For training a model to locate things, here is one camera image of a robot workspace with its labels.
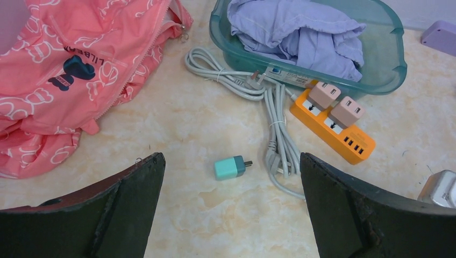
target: zipper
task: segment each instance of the zipper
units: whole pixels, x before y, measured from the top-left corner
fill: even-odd
[[[180,2],[180,0],[175,0],[174,1],[175,4],[177,4],[177,11],[179,11],[179,13],[177,13],[176,15],[179,17],[179,19],[181,20],[182,24],[181,24],[181,29],[182,29],[182,34],[180,36],[180,39],[181,39],[181,42],[182,43],[185,43],[187,42],[189,36],[188,36],[188,33],[187,33],[187,27],[185,26],[184,23],[186,23],[186,21],[183,20],[183,17],[184,17],[184,13],[187,15],[187,17],[191,17],[190,14],[184,9],[182,3]]]
[[[171,1],[175,1],[175,0],[170,0],[168,2],[168,4],[166,4],[166,11],[165,13],[163,14],[163,17],[161,19],[161,22],[160,24],[163,24],[163,22],[165,21],[165,18],[166,18],[166,12],[168,11],[169,9],[169,6],[170,6],[170,3]],[[179,24],[179,23],[176,23],[174,21],[170,21],[168,23],[166,23],[161,29],[160,31],[155,35],[155,37],[152,39],[151,43],[149,44],[149,48],[146,49],[143,53],[142,53],[142,59],[140,62],[138,62],[137,64],[134,65],[134,69],[132,69],[132,73],[129,77],[127,77],[125,83],[123,83],[123,86],[121,87],[121,89],[118,91],[118,94],[116,94],[115,97],[112,98],[112,100],[110,100],[109,102],[109,105],[107,106],[107,108],[104,109],[103,112],[99,113],[96,117],[95,117],[95,120],[98,120],[100,119],[100,117],[104,116],[111,108],[112,106],[114,106],[114,103],[116,102],[116,100],[119,98],[120,94],[122,93],[122,91],[124,91],[124,89],[126,88],[127,84],[128,84],[128,81],[130,80],[131,76],[133,76],[133,74],[136,72],[136,70],[138,69],[138,67],[144,62],[144,59],[146,59],[146,54],[154,47],[154,43],[155,41],[157,40],[157,38],[160,36],[160,34],[164,31],[166,31],[167,29],[173,27],[173,26],[176,26],[176,25],[181,25],[181,29],[182,29],[182,35],[185,33],[185,35],[187,35],[187,39],[188,39],[188,34],[186,33],[186,27],[185,25],[183,24],[183,20],[182,20],[182,17],[179,17],[179,19],[181,20],[182,24]]]

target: zipper pull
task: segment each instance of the zipper pull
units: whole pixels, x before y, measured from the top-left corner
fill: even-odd
[[[185,27],[185,25],[181,24],[181,28],[182,28],[182,34],[181,34],[181,42],[182,43],[185,43],[187,42],[188,40],[188,33],[187,33],[187,28]]]

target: teal plastic basin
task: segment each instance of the teal plastic basin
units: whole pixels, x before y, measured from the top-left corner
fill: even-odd
[[[407,64],[404,60],[402,35],[404,28],[397,14],[379,0],[314,0],[315,3],[336,8],[350,18],[367,24],[359,37],[362,42],[365,65],[359,69],[362,79],[353,82],[328,74],[287,64],[278,60],[250,53],[236,36],[231,36],[230,22],[226,17],[226,7],[230,0],[218,0],[211,13],[209,32],[212,41],[223,51],[226,63],[238,71],[256,70],[291,73],[310,80],[336,85],[343,94],[358,99],[366,94],[386,95],[395,91],[404,82]]]

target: power strip label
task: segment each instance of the power strip label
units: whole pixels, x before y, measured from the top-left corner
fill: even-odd
[[[305,88],[305,85],[310,81],[310,78],[289,73],[287,71],[274,68],[274,66],[268,66],[268,68],[266,68],[265,74],[272,79],[289,83],[301,88]]]

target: orange power strip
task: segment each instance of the orange power strip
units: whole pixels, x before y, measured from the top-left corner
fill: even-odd
[[[356,125],[346,129],[331,128],[333,122],[328,117],[332,107],[319,113],[306,107],[310,89],[302,93],[290,107],[290,112],[350,164],[355,165],[366,160],[375,148],[375,141]]]

